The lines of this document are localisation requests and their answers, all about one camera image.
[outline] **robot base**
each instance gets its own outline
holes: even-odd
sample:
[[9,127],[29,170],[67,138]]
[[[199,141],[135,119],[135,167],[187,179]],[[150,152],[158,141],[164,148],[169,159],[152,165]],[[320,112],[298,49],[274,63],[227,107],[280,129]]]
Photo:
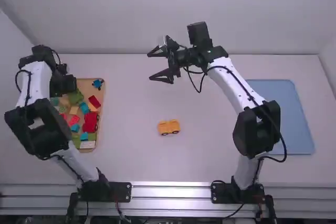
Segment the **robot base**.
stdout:
[[211,201],[214,204],[262,204],[265,201],[264,187],[254,184],[240,190],[233,177],[231,183],[212,182]]
[[80,201],[95,202],[122,202],[131,201],[132,184],[130,182],[109,182],[110,193],[95,193],[95,190],[79,190]]

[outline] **blue toy block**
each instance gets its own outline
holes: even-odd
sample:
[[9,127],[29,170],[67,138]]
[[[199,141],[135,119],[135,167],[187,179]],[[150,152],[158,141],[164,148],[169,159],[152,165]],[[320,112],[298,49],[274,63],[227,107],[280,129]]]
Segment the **blue toy block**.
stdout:
[[89,133],[83,132],[80,136],[81,141],[89,141]]
[[79,131],[79,127],[80,127],[79,124],[76,123],[73,126],[71,126],[71,131],[77,133]]
[[92,86],[100,90],[103,83],[104,83],[104,80],[97,79],[93,81]]
[[79,107],[84,115],[90,112],[89,106],[85,102],[82,102]]

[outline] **green toy block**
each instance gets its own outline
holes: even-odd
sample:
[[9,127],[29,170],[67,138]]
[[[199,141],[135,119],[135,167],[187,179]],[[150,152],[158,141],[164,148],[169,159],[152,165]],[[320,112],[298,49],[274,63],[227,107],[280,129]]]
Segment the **green toy block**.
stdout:
[[89,133],[89,141],[95,141],[95,140],[97,140],[97,134]]
[[79,149],[80,147],[80,138],[79,138],[79,134],[73,133],[72,134],[72,141],[76,147],[76,149]]
[[76,105],[84,99],[84,95],[77,89],[75,92],[69,93],[68,98],[71,105]]
[[65,113],[66,111],[67,111],[67,108],[64,107],[64,106],[60,106],[59,109],[58,109],[59,113]]
[[50,98],[50,103],[51,103],[52,106],[58,106],[58,104],[59,104],[58,97],[51,97]]

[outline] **camera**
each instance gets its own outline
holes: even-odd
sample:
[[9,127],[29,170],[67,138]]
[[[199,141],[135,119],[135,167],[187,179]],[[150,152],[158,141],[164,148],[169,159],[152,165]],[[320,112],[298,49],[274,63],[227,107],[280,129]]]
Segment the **camera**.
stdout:
[[187,26],[190,44],[194,47],[212,48],[208,27],[205,22],[197,22]]

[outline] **red toy car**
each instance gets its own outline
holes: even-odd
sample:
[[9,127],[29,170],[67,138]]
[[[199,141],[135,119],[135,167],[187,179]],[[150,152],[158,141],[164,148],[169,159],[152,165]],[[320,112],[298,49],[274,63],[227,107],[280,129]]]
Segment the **red toy car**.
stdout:
[[97,112],[89,112],[84,115],[85,123],[82,126],[83,132],[94,133],[98,129],[97,121],[99,114]]

